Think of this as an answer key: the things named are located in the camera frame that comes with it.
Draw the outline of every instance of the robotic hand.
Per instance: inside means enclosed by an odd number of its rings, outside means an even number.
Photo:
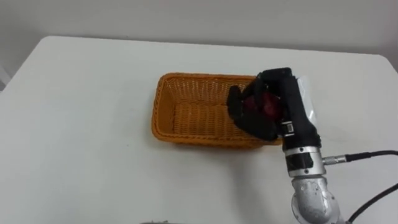
[[[228,114],[250,135],[265,141],[282,138],[295,190],[292,211],[298,222],[343,224],[338,203],[323,176],[326,170],[312,105],[308,96],[303,100],[305,90],[299,83],[290,68],[263,71],[243,91],[238,86],[229,89]]]

